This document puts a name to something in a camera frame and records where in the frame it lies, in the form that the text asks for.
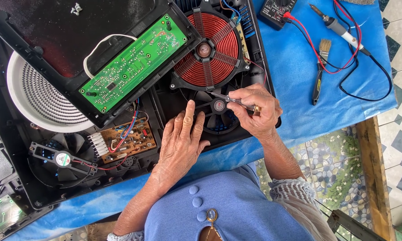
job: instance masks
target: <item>elderly woman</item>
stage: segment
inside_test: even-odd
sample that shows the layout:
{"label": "elderly woman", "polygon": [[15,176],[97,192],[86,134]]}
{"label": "elderly woman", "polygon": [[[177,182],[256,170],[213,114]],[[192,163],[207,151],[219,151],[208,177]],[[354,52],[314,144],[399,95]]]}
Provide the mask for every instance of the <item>elderly woman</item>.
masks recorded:
{"label": "elderly woman", "polygon": [[239,104],[228,103],[241,126],[263,146],[273,201],[259,189],[252,163],[176,187],[209,145],[200,141],[203,112],[191,132],[195,103],[190,100],[186,111],[167,123],[160,160],[122,211],[109,241],[336,240],[316,207],[314,190],[277,134],[278,100],[260,84],[229,96],[262,107],[260,116],[250,116]]}

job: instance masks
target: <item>circuit board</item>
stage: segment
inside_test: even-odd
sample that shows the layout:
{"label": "circuit board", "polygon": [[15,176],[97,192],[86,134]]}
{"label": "circuit board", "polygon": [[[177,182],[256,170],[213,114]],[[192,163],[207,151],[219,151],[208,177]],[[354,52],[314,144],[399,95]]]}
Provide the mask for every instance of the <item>circuit board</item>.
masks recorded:
{"label": "circuit board", "polygon": [[[130,124],[131,122],[124,123],[122,125],[103,130],[100,133],[106,143],[108,140],[116,140],[113,142],[113,144],[117,145],[122,139],[120,136],[123,132],[123,128]],[[138,119],[134,123],[132,131],[133,134],[131,134],[131,132],[128,134],[117,151],[114,153],[108,152],[101,156],[101,159],[105,164],[125,157],[130,151],[131,155],[134,155],[156,147],[155,139],[153,138],[153,134],[150,131],[149,123],[146,121],[146,118]]]}
{"label": "circuit board", "polygon": [[106,113],[187,41],[169,15],[164,15],[114,58],[79,92]]}
{"label": "circuit board", "polygon": [[26,216],[9,195],[0,198],[0,233]]}

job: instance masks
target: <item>copper coil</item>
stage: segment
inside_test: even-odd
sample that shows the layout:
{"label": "copper coil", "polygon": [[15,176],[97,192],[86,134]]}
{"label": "copper coil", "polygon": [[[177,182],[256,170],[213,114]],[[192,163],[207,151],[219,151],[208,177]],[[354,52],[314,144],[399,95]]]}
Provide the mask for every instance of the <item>copper coil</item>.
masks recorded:
{"label": "copper coil", "polygon": [[[216,35],[221,29],[223,29],[228,23],[212,14],[208,13],[201,13],[202,14],[202,23],[204,26],[204,34],[207,39],[211,39],[214,35]],[[189,21],[193,25],[195,25],[194,16],[188,16]],[[238,58],[238,42],[234,31],[228,33],[222,40],[217,43],[215,46],[217,52],[221,52],[225,55],[231,56],[232,58]],[[175,66],[174,69],[176,70],[181,65],[187,63],[191,63],[190,58],[193,57],[193,53],[187,54],[180,60]],[[217,85],[221,81],[223,81],[234,69],[234,66],[224,63],[220,60],[213,58],[210,61],[211,65],[211,73],[213,77],[213,84]],[[180,76],[184,81],[188,82],[189,84],[205,87],[207,86],[203,65],[200,62],[195,62],[192,67],[190,67],[185,73]]]}

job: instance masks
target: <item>tiled floor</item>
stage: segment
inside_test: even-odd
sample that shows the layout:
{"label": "tiled floor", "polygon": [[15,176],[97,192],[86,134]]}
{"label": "tiled floor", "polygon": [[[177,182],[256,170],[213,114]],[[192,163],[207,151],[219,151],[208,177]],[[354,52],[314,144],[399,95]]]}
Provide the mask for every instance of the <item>tiled floor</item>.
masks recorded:
{"label": "tiled floor", "polygon": [[380,0],[398,107],[378,115],[392,223],[402,223],[402,0]]}
{"label": "tiled floor", "polygon": [[[320,203],[330,210],[340,209],[372,228],[355,126],[337,130],[289,150],[316,190],[316,199]],[[271,178],[263,159],[256,161],[256,165],[261,190],[270,199],[268,182]],[[347,232],[343,228],[339,231],[343,237],[350,240],[350,234]]]}

